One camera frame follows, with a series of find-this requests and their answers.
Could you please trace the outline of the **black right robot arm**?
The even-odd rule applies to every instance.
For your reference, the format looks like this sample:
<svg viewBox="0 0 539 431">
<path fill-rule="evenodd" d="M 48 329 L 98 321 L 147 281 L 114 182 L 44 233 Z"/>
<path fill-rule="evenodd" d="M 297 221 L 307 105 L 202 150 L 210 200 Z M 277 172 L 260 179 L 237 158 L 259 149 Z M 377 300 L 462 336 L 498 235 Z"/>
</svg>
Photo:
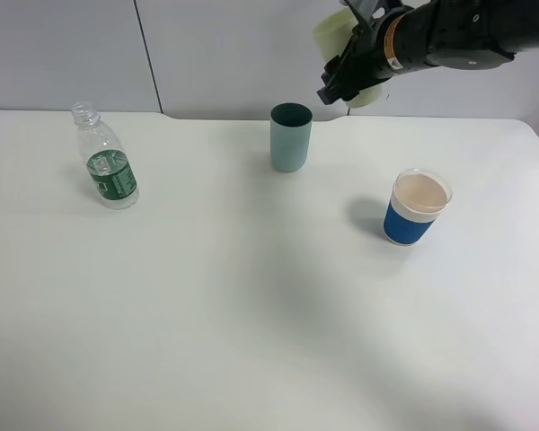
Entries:
<svg viewBox="0 0 539 431">
<path fill-rule="evenodd" d="M 357 23 L 324 66 L 321 101 L 351 101 L 397 75 L 445 67 L 489 70 L 539 48 L 537 1 L 349 1 Z"/>
</svg>

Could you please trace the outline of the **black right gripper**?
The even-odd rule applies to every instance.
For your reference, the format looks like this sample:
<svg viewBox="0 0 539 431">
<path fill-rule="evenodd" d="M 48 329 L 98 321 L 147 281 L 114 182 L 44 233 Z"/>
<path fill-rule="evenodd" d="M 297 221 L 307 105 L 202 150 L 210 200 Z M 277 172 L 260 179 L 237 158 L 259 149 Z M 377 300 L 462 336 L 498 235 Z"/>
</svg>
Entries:
<svg viewBox="0 0 539 431">
<path fill-rule="evenodd" d="M 370 87 L 384 83 L 387 66 L 384 32 L 398 16 L 396 1 L 344 1 L 358 21 L 341 55 L 324 65 L 323 88 L 317 94 L 324 105 L 350 101 Z"/>
</svg>

